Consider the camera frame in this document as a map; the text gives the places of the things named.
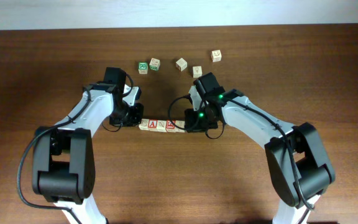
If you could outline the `wooden J block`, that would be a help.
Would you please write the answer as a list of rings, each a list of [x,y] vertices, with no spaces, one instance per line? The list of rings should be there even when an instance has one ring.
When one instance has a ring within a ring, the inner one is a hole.
[[[185,133],[185,122],[184,121],[180,121],[180,120],[176,120],[175,124],[177,125],[176,131],[178,133]]]

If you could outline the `red A letter block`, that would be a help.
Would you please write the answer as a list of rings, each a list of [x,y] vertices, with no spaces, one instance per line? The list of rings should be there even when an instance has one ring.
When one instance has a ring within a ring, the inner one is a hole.
[[[157,125],[158,125],[157,119],[150,119],[147,127],[148,127],[149,131],[158,131]]]

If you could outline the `wooden block with drawing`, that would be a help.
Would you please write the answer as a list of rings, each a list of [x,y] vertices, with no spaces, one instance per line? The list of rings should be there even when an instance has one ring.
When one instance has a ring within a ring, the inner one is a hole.
[[[149,119],[143,118],[139,124],[139,129],[148,131],[149,130]]]

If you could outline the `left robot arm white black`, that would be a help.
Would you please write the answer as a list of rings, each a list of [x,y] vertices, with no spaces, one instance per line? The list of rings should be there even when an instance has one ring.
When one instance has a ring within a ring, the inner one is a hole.
[[[107,223],[92,195],[96,180],[92,138],[103,121],[117,130],[140,124],[141,90],[126,85],[122,69],[106,68],[103,80],[85,86],[79,103],[54,126],[36,130],[32,144],[32,188],[48,208],[64,212],[70,223]]]

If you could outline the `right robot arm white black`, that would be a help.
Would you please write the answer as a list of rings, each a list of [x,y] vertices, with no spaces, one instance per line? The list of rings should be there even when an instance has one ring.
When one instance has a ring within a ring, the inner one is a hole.
[[[316,128],[268,114],[239,90],[226,91],[212,73],[197,78],[187,95],[188,132],[208,132],[217,122],[243,132],[264,149],[272,185],[280,197],[273,223],[306,223],[317,200],[336,178]]]

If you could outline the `red E letter block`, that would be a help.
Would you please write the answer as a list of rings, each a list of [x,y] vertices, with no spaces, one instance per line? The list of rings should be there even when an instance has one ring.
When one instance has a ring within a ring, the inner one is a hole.
[[[166,125],[165,125],[165,130],[168,133],[175,133],[176,127],[171,121],[167,120]]]

